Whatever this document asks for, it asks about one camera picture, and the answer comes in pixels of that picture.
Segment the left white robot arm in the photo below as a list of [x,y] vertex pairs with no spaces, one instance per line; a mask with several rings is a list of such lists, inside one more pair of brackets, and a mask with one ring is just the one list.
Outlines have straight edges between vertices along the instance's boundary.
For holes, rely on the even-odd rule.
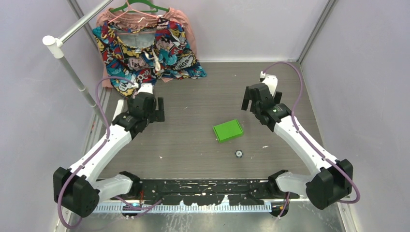
[[59,167],[53,174],[54,200],[78,216],[88,217],[101,202],[124,195],[139,197],[141,179],[127,171],[112,178],[98,180],[115,155],[153,122],[164,122],[164,98],[138,93],[119,101],[116,115],[105,136],[69,168]]

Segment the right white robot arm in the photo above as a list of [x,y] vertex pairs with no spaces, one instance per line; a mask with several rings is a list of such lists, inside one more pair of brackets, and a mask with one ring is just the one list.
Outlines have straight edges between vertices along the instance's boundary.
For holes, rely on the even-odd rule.
[[250,110],[262,125],[284,140],[299,156],[309,174],[281,170],[268,177],[269,194],[276,199],[286,193],[306,196],[318,209],[341,202],[353,190],[353,165],[328,153],[306,132],[291,109],[280,103],[267,84],[246,87],[242,110]]

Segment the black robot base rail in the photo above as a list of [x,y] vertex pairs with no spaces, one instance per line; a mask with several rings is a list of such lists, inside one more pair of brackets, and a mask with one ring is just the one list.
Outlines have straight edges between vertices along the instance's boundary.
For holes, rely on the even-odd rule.
[[[295,190],[280,187],[284,177],[300,177],[303,182]],[[306,194],[306,183],[312,175],[293,174],[280,170],[266,179],[139,179],[129,193],[116,194],[111,199],[137,200],[146,205],[160,201],[164,205],[220,205],[224,198],[229,205],[261,205],[264,201],[291,198]]]

